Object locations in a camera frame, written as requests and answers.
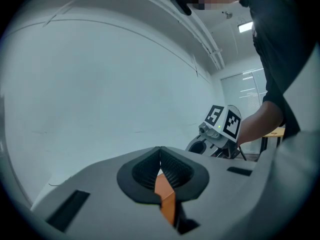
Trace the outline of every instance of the wooden table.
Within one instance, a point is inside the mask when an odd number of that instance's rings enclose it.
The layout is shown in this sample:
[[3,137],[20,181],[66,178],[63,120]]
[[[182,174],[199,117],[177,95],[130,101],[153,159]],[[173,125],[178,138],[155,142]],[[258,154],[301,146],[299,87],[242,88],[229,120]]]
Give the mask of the wooden table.
[[274,129],[269,134],[263,136],[261,141],[260,154],[262,153],[262,151],[267,149],[268,138],[277,138],[276,146],[278,147],[281,142],[281,137],[283,137],[284,134],[285,134],[285,128],[278,127],[277,129]]

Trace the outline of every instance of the ceiling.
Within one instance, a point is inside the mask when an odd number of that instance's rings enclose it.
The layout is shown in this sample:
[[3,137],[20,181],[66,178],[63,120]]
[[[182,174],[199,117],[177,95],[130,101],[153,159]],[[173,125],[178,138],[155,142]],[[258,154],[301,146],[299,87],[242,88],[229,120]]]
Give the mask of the ceiling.
[[[232,13],[227,19],[223,12]],[[214,9],[194,10],[207,26],[217,46],[222,49],[221,55],[226,66],[256,55],[252,41],[252,32],[239,33],[238,25],[252,21],[249,8],[238,2],[220,4]]]

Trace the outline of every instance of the orange object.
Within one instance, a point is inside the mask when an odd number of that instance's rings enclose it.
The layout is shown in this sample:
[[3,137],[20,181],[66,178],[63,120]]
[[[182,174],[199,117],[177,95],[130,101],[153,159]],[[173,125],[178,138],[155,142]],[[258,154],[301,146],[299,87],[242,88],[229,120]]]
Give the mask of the orange object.
[[175,222],[176,194],[163,173],[156,178],[154,192],[161,197],[163,216],[173,225]]

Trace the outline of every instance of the black shirt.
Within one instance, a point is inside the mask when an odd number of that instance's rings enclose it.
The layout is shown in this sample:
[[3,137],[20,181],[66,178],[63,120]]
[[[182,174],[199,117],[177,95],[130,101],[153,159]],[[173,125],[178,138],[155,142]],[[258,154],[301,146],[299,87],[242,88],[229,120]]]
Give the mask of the black shirt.
[[263,102],[270,101],[282,111],[284,137],[299,130],[297,120],[283,94],[303,69],[317,41],[307,25],[302,2],[296,0],[247,0],[256,36],[253,44],[260,56],[266,78],[267,93]]

